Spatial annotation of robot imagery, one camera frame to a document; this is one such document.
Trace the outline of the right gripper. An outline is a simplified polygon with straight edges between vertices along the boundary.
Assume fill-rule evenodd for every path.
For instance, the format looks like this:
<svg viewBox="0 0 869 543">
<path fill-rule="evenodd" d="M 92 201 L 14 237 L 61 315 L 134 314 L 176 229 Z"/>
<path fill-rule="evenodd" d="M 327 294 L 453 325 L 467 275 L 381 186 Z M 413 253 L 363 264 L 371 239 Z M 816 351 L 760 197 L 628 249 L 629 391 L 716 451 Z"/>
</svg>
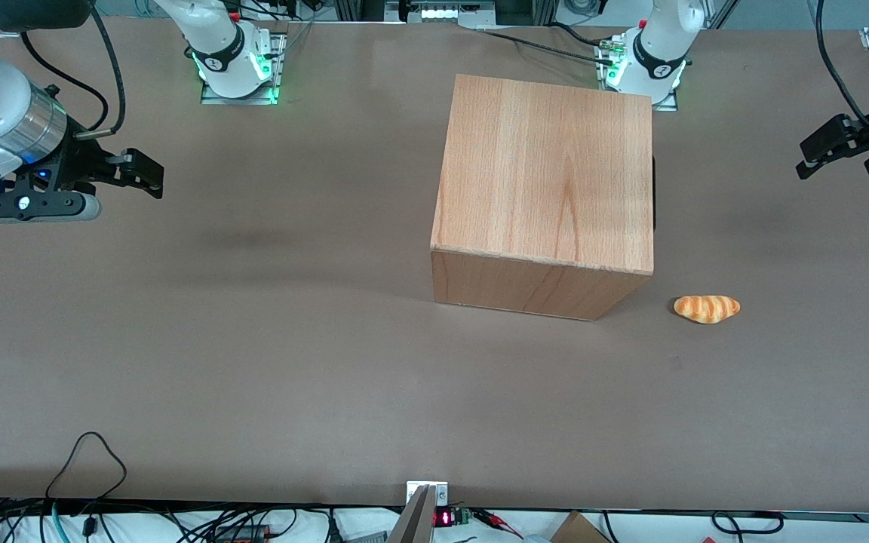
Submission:
<svg viewBox="0 0 869 543">
<path fill-rule="evenodd" d="M 162 199 L 163 166 L 135 148 L 109 157 L 109 152 L 104 151 L 99 144 L 72 140 L 31 164 L 24 162 L 19 155 L 0 148 L 0 179 L 30 169 L 34 173 L 49 170 L 51 181 L 59 178 L 59 172 L 77 181 L 93 172 L 108 172 L 109 165 L 113 172 L 108 176 L 108 183 L 115 186 L 136 186 L 137 183 L 154 199 Z"/>
</svg>

